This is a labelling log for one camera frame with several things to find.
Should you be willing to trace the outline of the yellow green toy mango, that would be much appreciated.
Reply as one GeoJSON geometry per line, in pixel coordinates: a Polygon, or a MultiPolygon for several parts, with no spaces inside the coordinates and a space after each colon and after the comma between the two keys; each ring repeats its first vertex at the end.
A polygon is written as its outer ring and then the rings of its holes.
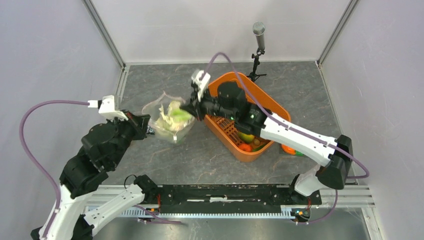
{"type": "Polygon", "coordinates": [[[246,144],[250,144],[255,140],[255,136],[252,134],[246,134],[246,133],[242,133],[242,132],[238,132],[237,133],[238,137],[246,144]]]}

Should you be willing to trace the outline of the clear dotted zip top bag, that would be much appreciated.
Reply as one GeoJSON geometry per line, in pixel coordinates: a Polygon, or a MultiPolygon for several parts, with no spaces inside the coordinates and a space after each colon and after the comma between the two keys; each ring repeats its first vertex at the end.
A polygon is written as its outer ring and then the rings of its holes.
{"type": "Polygon", "coordinates": [[[186,101],[163,92],[156,100],[143,106],[141,113],[150,115],[149,126],[154,135],[164,141],[179,144],[193,127],[196,119],[181,109],[186,101]]]}

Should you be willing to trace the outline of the green toy lettuce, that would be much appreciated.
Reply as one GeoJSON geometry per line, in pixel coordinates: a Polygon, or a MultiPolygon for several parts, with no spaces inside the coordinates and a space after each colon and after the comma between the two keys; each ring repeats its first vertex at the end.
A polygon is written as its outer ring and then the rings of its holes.
{"type": "Polygon", "coordinates": [[[160,140],[170,142],[172,144],[180,143],[192,129],[194,123],[190,124],[180,124],[177,125],[177,128],[172,128],[166,122],[156,122],[156,124],[151,127],[154,130],[154,135],[160,140]]]}

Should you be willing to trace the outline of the white toy cabbage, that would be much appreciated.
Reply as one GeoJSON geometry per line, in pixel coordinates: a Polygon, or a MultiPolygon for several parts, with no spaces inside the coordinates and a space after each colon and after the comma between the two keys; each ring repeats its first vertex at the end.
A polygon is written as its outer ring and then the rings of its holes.
{"type": "Polygon", "coordinates": [[[172,129],[176,129],[177,125],[190,124],[194,120],[194,117],[186,111],[181,110],[181,104],[180,101],[173,100],[167,106],[167,111],[165,111],[164,105],[161,104],[158,108],[159,117],[155,121],[155,124],[157,122],[165,122],[171,125],[172,129]]]}

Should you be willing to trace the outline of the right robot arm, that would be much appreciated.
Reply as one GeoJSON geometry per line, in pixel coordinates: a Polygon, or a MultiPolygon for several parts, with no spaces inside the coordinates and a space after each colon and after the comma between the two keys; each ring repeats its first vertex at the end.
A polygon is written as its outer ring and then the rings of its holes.
{"type": "Polygon", "coordinates": [[[180,107],[196,119],[215,116],[231,120],[239,132],[285,145],[316,162],[314,168],[294,178],[288,191],[293,203],[302,204],[322,188],[345,187],[352,164],[346,156],[352,147],[349,137],[329,137],[295,125],[259,103],[248,101],[245,90],[234,81],[220,84],[217,96],[211,96],[208,89],[199,94],[198,86],[192,87],[189,101],[180,107]]]}

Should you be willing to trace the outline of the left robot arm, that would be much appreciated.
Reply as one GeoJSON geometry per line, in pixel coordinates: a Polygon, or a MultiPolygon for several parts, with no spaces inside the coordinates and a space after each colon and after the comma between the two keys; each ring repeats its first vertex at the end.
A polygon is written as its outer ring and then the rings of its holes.
{"type": "Polygon", "coordinates": [[[141,175],[119,196],[91,214],[83,213],[88,200],[108,178],[108,172],[116,170],[131,143],[149,134],[150,115],[124,111],[123,116],[93,126],[82,137],[80,150],[66,163],[59,177],[58,206],[43,226],[31,231],[33,240],[91,240],[128,208],[157,199],[158,186],[147,175],[141,175]]]}

